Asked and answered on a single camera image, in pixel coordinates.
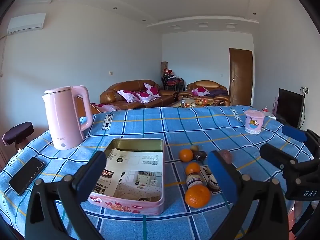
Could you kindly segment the person right hand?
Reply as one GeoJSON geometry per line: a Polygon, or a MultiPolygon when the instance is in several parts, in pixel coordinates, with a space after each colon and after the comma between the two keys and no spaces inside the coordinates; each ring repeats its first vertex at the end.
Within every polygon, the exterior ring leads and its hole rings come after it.
{"type": "Polygon", "coordinates": [[[299,221],[301,215],[303,214],[303,202],[302,201],[295,200],[293,212],[294,212],[295,222],[297,223],[299,221]]]}

